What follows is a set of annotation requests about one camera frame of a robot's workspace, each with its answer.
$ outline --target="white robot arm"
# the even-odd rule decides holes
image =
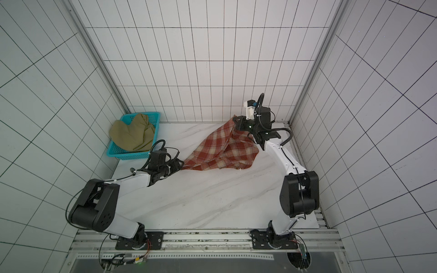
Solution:
[[[292,138],[291,131],[287,128],[271,129],[270,108],[263,107],[262,93],[258,101],[249,100],[244,103],[247,116],[234,117],[233,121],[237,130],[248,131],[256,143],[266,151],[276,162],[284,181],[279,196],[283,211],[270,221],[267,228],[268,244],[275,248],[283,246],[293,236],[291,229],[299,221],[306,219],[319,207],[319,178],[315,172],[308,172],[284,145]],[[277,133],[284,130],[289,137],[283,141]],[[258,230],[251,232],[251,236],[259,234]]]

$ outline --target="black cable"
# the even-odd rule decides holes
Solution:
[[[285,154],[285,152],[284,152],[284,149],[283,148],[281,148],[281,150],[282,150],[282,153],[284,154],[284,156],[293,164],[293,162],[288,158],[288,156]],[[298,171],[298,169],[296,168],[296,172],[298,172],[298,174],[296,175],[297,176],[297,178],[298,178],[298,183],[299,183],[299,185],[300,185],[300,177],[299,177],[299,171]],[[304,215],[304,220],[306,220],[306,214],[305,214],[305,205],[304,205],[304,203],[303,203],[303,193],[302,193],[302,189],[300,189],[300,192],[301,192],[301,198],[302,198],[302,209],[303,209],[303,215]]]
[[[102,244],[100,245],[100,248],[99,248],[99,264],[100,264],[100,267],[101,267],[103,270],[105,270],[105,268],[103,267],[103,263],[102,263],[102,261],[101,261],[101,259],[100,259],[100,251],[101,251],[101,249],[102,249],[103,243],[105,242],[106,238],[107,238],[109,235],[110,235],[110,234],[106,235],[105,239],[103,239]]]
[[[294,166],[293,161],[291,161],[291,159],[288,158],[288,156],[285,154],[284,149],[281,148],[282,153],[284,154],[284,156],[291,162],[291,164]]]
[[[153,148],[155,148],[155,146],[156,146],[158,143],[160,143],[160,142],[163,143],[163,145],[161,146],[161,148],[165,146],[165,140],[160,139],[160,140],[158,140],[157,142],[155,142],[155,143],[152,145],[152,147],[150,148],[150,151],[149,151],[149,152],[152,153],[152,152],[153,152]],[[150,162],[150,153],[149,153],[149,157],[147,158],[147,161],[144,163],[144,165],[143,165],[140,169],[138,169],[138,171],[140,171],[140,170],[142,170],[142,169],[145,169],[145,168],[147,167],[147,165],[148,165],[149,162]]]
[[[70,202],[68,202],[68,205],[67,205],[67,207],[65,208],[65,220],[67,221],[67,223],[69,223],[71,226],[73,226],[73,227],[75,227],[75,228],[82,229],[82,230],[89,230],[89,229],[87,229],[87,228],[81,228],[81,227],[77,227],[77,226],[73,225],[73,224],[70,222],[70,220],[68,220],[68,217],[67,217],[67,210],[68,210],[68,207],[69,207],[70,204],[71,204],[71,201],[73,201],[73,199],[76,197],[76,195],[78,195],[78,194],[79,194],[83,189],[81,189],[81,190],[78,191],[75,195],[73,195],[73,197],[70,199]]]
[[[270,112],[273,114],[273,121],[270,121],[270,123],[274,123],[276,120],[276,115],[272,112],[272,110],[270,110]]]
[[[302,239],[302,237],[299,236],[299,235],[297,235],[296,233],[295,233],[294,235],[295,235],[295,236],[298,236],[298,237],[302,240],[303,245],[305,246],[306,252],[308,252],[308,248],[306,247],[305,241]]]
[[[249,133],[247,133],[247,138],[248,139],[250,139],[253,143],[255,143],[256,144],[256,142],[253,140],[253,139],[251,139],[250,137],[249,137],[249,135],[250,135],[250,132]]]
[[[287,139],[285,139],[285,140],[281,143],[281,146],[284,146],[285,144],[287,144],[287,143],[291,140],[291,138],[293,137],[293,133],[291,132],[290,129],[287,129],[287,128],[267,129],[267,128],[264,127],[264,125],[263,125],[262,122],[261,122],[261,115],[258,114],[258,109],[259,109],[260,107],[262,107],[262,105],[263,105],[263,100],[264,100],[264,93],[261,93],[261,95],[260,95],[259,98],[258,98],[257,106],[256,106],[256,108],[255,108],[256,116],[257,116],[257,118],[258,118],[257,121],[258,121],[258,123],[260,124],[261,128],[262,128],[263,130],[265,130],[265,131],[263,131],[263,132],[270,132],[270,131],[287,131],[287,132],[289,133],[290,136],[289,136]]]
[[[122,266],[125,262],[123,261],[123,259],[125,258],[125,256],[126,256],[126,253],[120,253],[120,254],[117,254],[117,255],[114,255],[114,257],[112,257],[112,259],[111,259],[111,265],[114,265],[114,266]],[[123,257],[121,260],[117,260],[117,262],[115,263],[114,262],[114,259],[115,258],[117,258],[117,257]]]
[[[126,176],[126,177],[123,177],[123,178],[118,178],[118,179],[114,179],[114,180],[109,180],[109,181],[116,181],[116,180],[121,180],[121,179],[124,179],[124,178],[128,178],[128,177],[130,177],[130,176]],[[81,228],[81,227],[78,227],[78,226],[76,226],[76,225],[74,225],[73,223],[71,223],[70,221],[69,221],[69,219],[68,219],[68,217],[67,217],[67,212],[68,212],[68,207],[70,206],[70,204],[71,204],[71,201],[73,201],[73,199],[81,192],[81,191],[83,191],[83,189],[81,189],[80,191],[78,191],[75,195],[73,195],[73,197],[70,199],[70,202],[68,202],[68,205],[67,205],[67,207],[65,208],[65,220],[67,221],[67,223],[69,224],[69,225],[71,225],[72,227],[75,227],[75,228],[77,228],[77,229],[81,229],[81,230],[89,230],[88,228]],[[101,191],[98,191],[98,192],[96,192],[96,193],[94,193],[93,195],[91,195],[91,197],[88,199],[88,200],[91,200],[92,198],[94,198],[99,192],[101,192]]]
[[[300,185],[300,179],[299,179],[299,172],[298,172],[298,183],[299,183],[299,185]],[[301,198],[302,198],[302,209],[303,209],[303,216],[304,216],[304,220],[306,220],[306,214],[305,214],[305,205],[304,205],[304,203],[303,203],[303,193],[302,193],[302,186],[301,186],[301,189],[300,189],[300,192],[301,192]]]
[[[111,179],[111,180],[103,180],[103,182],[111,182],[111,181],[116,181],[116,180],[122,180],[122,179],[124,179],[124,178],[128,178],[128,177],[131,177],[131,176],[133,176],[133,175],[135,175],[135,173],[132,173],[131,175],[128,175],[128,176],[126,176],[126,177],[122,177],[122,178]]]

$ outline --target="blue plastic basket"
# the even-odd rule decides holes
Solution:
[[[129,125],[137,114],[139,113],[126,114],[122,116],[120,120]],[[156,138],[158,137],[161,115],[158,112],[144,112],[141,114],[149,116],[149,122],[155,126],[155,135],[153,137],[154,144],[156,142]],[[148,158],[149,154],[150,152],[128,152],[118,147],[112,140],[109,144],[108,151],[106,152],[107,156],[116,157],[121,160]]]

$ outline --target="black mounting plate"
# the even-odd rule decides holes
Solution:
[[[160,250],[163,244],[164,232],[148,232],[146,231],[147,238],[152,243],[150,250]],[[116,250],[133,250],[134,244],[129,239],[119,237],[117,240]],[[138,250],[147,249],[147,244]]]
[[[298,249],[298,244],[289,241],[296,239],[294,233],[288,234],[288,240],[277,245],[269,243],[269,234],[267,231],[254,229],[250,231],[250,236],[252,238],[253,249]]]

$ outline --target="khaki cloth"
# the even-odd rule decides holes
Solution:
[[[115,121],[109,130],[112,141],[120,148],[129,152],[147,152],[152,147],[155,126],[149,122],[149,117],[138,114],[127,125]]]

